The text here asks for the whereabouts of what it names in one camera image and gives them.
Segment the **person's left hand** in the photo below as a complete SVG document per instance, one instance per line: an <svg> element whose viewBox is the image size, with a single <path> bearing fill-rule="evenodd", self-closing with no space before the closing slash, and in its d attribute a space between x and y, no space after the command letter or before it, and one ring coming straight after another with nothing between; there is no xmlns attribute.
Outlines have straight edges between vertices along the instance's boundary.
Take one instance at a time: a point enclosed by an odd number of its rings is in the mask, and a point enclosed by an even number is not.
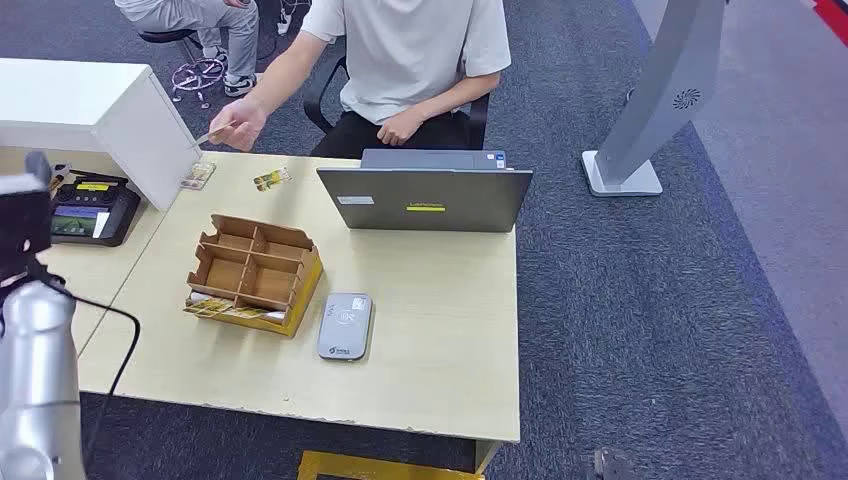
<svg viewBox="0 0 848 480"><path fill-rule="evenodd" d="M426 117L416 108L410 108L388 118L377 132L377 139L384 145L401 146L421 127Z"/></svg>

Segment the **person's right hand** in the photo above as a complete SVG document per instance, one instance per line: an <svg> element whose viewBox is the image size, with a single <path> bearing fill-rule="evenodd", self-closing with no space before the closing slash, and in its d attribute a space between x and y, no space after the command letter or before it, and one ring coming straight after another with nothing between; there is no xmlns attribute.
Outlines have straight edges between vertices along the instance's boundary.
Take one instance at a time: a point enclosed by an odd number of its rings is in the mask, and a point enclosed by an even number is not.
<svg viewBox="0 0 848 480"><path fill-rule="evenodd" d="M267 117L268 114L256 100L245 96L224 106L212 119L208 141L249 152L265 126Z"/></svg>

